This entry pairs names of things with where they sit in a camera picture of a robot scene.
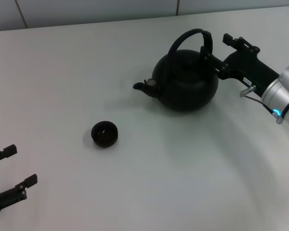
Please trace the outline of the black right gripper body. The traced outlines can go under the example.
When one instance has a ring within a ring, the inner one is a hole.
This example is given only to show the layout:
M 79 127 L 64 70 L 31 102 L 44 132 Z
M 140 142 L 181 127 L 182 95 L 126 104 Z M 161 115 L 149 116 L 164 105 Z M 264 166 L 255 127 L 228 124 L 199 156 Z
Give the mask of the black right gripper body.
M 221 79 L 237 79 L 245 86 L 246 78 L 256 87 L 256 93 L 263 93 L 267 87 L 278 78 L 279 74 L 262 63 L 257 58 L 256 51 L 240 50 L 230 54 L 224 61 L 221 68 Z

